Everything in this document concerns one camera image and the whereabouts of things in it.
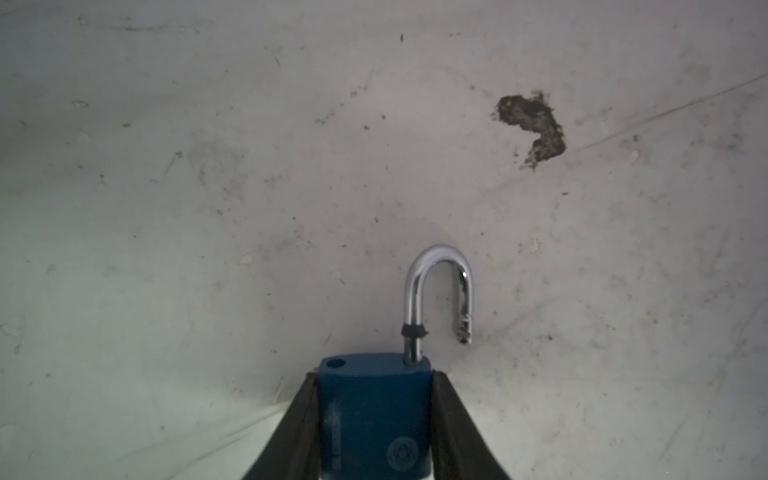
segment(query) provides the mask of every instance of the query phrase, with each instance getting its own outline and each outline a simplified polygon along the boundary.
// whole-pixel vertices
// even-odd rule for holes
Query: curved shackle
[[[433,245],[413,260],[406,277],[406,317],[402,326],[405,337],[405,361],[407,365],[422,362],[422,338],[426,335],[422,318],[424,282],[429,271],[441,262],[450,262],[455,268],[456,293],[453,333],[459,343],[472,343],[472,269],[466,257],[449,245]]]

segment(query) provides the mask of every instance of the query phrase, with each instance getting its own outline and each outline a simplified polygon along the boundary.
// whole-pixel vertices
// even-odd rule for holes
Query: open padlock
[[[422,355],[424,283],[438,263],[455,268],[457,340],[472,342],[472,270],[453,247],[424,250],[406,278],[404,354],[323,359],[317,372],[323,480],[416,480],[430,473],[432,367]]]

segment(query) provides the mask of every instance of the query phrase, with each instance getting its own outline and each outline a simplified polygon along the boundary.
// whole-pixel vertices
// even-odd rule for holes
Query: blue padlock body
[[[320,363],[323,480],[416,480],[429,475],[432,367],[401,353],[331,356]]]

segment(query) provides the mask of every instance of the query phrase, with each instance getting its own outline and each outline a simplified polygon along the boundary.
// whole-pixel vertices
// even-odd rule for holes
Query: circular logo
[[[411,437],[392,440],[386,449],[386,460],[397,472],[407,472],[419,458],[419,446]]]

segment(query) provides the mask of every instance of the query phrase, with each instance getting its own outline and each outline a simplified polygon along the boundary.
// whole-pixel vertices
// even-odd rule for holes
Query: black band on shackle
[[[427,336],[429,332],[426,331],[423,325],[403,325],[400,333],[406,339],[420,339]]]

